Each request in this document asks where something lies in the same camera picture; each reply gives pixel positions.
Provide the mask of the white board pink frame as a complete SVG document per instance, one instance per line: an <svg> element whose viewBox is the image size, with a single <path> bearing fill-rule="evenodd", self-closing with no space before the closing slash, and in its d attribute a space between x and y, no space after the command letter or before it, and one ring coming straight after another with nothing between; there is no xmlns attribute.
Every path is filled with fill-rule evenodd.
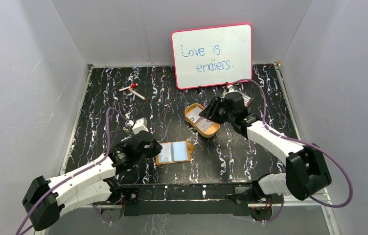
<svg viewBox="0 0 368 235"><path fill-rule="evenodd" d="M180 90L253 76L253 28L249 23L174 31L171 43Z"/></svg>

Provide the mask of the credit cards stack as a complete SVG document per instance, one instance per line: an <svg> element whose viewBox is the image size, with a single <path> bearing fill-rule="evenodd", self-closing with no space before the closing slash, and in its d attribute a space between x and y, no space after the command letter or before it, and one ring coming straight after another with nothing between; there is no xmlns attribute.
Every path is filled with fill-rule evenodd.
<svg viewBox="0 0 368 235"><path fill-rule="evenodd" d="M187 117L193 122L193 123L197 123L198 120L201 118L199 116L200 112L202 112L203 109L201 109L200 107L196 106L194 107L188 114Z"/></svg>

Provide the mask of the loose silver VIP card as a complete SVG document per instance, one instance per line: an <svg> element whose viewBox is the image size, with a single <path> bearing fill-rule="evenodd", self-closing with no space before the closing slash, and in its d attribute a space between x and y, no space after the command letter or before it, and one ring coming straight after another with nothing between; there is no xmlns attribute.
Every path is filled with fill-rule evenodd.
<svg viewBox="0 0 368 235"><path fill-rule="evenodd" d="M211 128L214 125L214 123L208 119L202 119L198 124L198 128L202 131L202 132L206 132L209 128Z"/></svg>

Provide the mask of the tan oval tray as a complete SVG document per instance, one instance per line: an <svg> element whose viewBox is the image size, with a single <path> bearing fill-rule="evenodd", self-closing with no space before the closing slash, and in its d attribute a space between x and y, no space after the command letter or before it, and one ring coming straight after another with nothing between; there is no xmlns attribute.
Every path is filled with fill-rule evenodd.
<svg viewBox="0 0 368 235"><path fill-rule="evenodd" d="M184 111L185 120L204 138L211 138L220 129L220 124L200 116L205 107L199 103L189 105Z"/></svg>

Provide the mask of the coloured marker pack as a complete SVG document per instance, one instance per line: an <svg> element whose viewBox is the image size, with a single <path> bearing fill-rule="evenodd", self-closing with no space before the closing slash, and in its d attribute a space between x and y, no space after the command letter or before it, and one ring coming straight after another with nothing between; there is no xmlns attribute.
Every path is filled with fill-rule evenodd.
<svg viewBox="0 0 368 235"><path fill-rule="evenodd" d="M227 86L229 93L230 92L237 92L240 93L243 97L244 100L244 104L246 107L248 107L250 105L250 103L252 102L253 98L248 96L246 93L242 92L240 89L235 88L234 86Z"/></svg>

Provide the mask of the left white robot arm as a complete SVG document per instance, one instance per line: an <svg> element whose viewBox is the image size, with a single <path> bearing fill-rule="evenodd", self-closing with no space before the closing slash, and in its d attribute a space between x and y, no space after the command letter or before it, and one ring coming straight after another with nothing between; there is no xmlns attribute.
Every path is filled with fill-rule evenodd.
<svg viewBox="0 0 368 235"><path fill-rule="evenodd" d="M42 231L79 207L96 202L120 202L123 191L114 177L131 169L142 158L157 156L161 150L162 145L151 133L140 131L78 169L49 179L35 178L22 201L27 212L24 223L30 221L35 231Z"/></svg>

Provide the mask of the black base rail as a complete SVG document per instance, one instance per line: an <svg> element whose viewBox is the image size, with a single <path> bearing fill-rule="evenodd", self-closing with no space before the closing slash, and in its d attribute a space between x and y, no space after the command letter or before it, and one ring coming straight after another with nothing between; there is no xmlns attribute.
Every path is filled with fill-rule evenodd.
<svg viewBox="0 0 368 235"><path fill-rule="evenodd" d="M138 201L127 203L124 216L151 214L248 216L248 205L258 202L249 183L142 184L128 187L138 189Z"/></svg>

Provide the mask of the white marker pen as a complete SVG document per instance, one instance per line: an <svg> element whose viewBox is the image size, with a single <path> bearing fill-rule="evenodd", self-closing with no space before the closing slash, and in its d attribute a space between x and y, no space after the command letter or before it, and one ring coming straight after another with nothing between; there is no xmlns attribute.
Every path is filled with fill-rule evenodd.
<svg viewBox="0 0 368 235"><path fill-rule="evenodd" d="M141 94L139 94L138 92L136 92L135 90L129 88L128 89L130 93L134 94L135 96L139 97L142 100L146 100L146 98L144 96L142 96Z"/></svg>

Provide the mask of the red capped marker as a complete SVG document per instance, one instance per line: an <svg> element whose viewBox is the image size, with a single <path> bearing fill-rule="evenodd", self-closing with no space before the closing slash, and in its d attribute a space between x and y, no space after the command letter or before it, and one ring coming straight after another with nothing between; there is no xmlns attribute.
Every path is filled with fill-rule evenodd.
<svg viewBox="0 0 368 235"><path fill-rule="evenodd" d="M128 90L128 89L135 88L135 87L137 87L137 86L138 86L138 84L137 84L137 83L134 83L134 84L132 84L132 85L130 85L130 86L127 86L127 87L121 88L121 89L119 89L118 91L119 91L119 92L122 92L122 91L125 91L125 90Z"/></svg>

